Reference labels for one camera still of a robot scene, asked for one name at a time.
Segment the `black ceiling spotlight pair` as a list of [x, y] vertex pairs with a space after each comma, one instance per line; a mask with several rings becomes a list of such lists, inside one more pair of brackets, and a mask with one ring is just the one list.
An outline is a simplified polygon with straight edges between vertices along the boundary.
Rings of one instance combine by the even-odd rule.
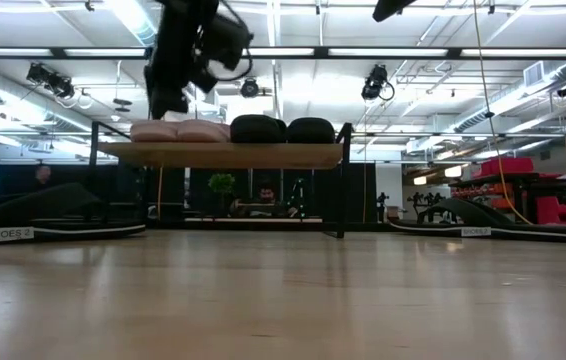
[[26, 79], [61, 99], [72, 98], [75, 94], [71, 77], [63, 75], [42, 63], [31, 63]]

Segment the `round black ceiling spotlight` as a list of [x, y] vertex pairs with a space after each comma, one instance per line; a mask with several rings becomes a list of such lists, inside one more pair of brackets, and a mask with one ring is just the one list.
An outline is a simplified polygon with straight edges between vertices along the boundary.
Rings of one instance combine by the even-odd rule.
[[253, 77], [246, 78], [240, 88], [240, 95], [243, 98], [255, 98], [260, 94], [260, 87], [257, 79]]

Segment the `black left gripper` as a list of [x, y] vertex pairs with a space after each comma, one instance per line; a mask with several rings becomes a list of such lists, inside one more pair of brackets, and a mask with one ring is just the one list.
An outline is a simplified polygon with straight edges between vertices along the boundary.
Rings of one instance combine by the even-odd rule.
[[[144, 68], [149, 111], [153, 119], [165, 112], [189, 112], [189, 100], [179, 92], [189, 83], [209, 93], [217, 80], [208, 72], [201, 48], [201, 28], [214, 19], [218, 0], [156, 0], [162, 5], [159, 29]], [[177, 91], [165, 99], [167, 91]]]

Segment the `black flip-flop with white stripe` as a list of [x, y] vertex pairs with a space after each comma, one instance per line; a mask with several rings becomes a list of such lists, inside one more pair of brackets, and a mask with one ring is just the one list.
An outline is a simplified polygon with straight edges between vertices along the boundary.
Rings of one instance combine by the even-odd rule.
[[0, 196], [0, 244], [120, 239], [145, 230], [143, 220], [109, 218], [79, 183]]
[[416, 221], [389, 218], [388, 224], [396, 231], [437, 237], [566, 243], [566, 226], [518, 224], [486, 205], [458, 198], [438, 202]]

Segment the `green potted plant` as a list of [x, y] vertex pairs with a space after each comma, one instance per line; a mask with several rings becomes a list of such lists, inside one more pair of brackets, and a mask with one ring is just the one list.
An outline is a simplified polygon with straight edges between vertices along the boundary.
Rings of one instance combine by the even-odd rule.
[[217, 216], [226, 217], [234, 199], [235, 177], [229, 173], [216, 173], [208, 181], [208, 187], [218, 203]]

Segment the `black overhead frame bar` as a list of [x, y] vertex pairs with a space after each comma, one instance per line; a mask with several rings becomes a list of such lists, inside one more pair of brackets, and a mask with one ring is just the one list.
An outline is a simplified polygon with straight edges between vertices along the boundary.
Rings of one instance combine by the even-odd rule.
[[[143, 60], [150, 51], [143, 47], [0, 47], [0, 59]], [[253, 47], [245, 57], [260, 60], [451, 60], [509, 61], [566, 60], [566, 48], [430, 48], [430, 47]]]

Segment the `person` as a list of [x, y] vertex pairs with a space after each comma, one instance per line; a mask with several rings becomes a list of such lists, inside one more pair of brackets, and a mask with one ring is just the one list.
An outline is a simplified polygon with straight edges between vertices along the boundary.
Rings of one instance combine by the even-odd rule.
[[273, 187], [262, 184], [253, 199], [236, 199], [230, 206], [230, 216], [237, 218], [267, 217], [293, 218], [299, 212], [297, 207], [278, 202]]

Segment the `wooden shelf with black frame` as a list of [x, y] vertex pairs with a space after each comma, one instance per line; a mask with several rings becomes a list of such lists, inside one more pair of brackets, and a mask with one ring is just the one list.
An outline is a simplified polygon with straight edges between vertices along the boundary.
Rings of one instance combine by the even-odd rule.
[[339, 185], [347, 187], [350, 164], [350, 145], [353, 127], [342, 126], [333, 144], [296, 143], [193, 143], [178, 142], [180, 122], [146, 121], [143, 130], [160, 130], [163, 137], [154, 142], [114, 142], [99, 140], [99, 130], [122, 137], [128, 135], [103, 122], [92, 123], [89, 173], [96, 171], [98, 154], [108, 155], [140, 167], [176, 167], [200, 169], [340, 169]]

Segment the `storage rack with red bins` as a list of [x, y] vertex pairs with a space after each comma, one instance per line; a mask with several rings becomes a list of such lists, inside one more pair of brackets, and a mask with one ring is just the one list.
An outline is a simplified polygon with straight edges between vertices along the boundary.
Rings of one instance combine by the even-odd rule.
[[566, 174], [539, 173], [526, 157], [495, 157], [482, 162], [470, 179], [452, 184], [450, 191], [455, 198], [481, 200], [517, 222], [538, 224], [537, 197], [556, 196], [566, 204]]

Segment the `black tripod stands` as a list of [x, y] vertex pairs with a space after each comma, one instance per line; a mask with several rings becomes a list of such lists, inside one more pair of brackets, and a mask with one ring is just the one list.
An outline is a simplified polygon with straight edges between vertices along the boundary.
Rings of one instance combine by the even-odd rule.
[[[403, 208], [401, 206], [388, 206], [386, 204], [386, 201], [388, 199], [389, 196], [386, 195], [384, 192], [381, 192], [376, 199], [376, 212], [377, 212], [378, 223], [384, 223], [389, 218], [394, 218], [394, 217], [398, 218], [401, 215], [409, 212], [408, 209]], [[445, 197], [442, 196], [440, 193], [421, 194], [419, 192], [415, 192], [411, 197], [407, 198], [407, 201], [411, 204], [413, 212], [416, 215], [419, 215], [421, 209], [426, 209], [428, 207], [431, 207], [444, 199]]]

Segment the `red chair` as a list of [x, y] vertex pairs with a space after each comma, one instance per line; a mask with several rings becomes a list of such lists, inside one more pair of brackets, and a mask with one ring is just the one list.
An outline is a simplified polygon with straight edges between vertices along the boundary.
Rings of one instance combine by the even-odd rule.
[[537, 197], [536, 208], [538, 224], [566, 224], [566, 204], [556, 196]]

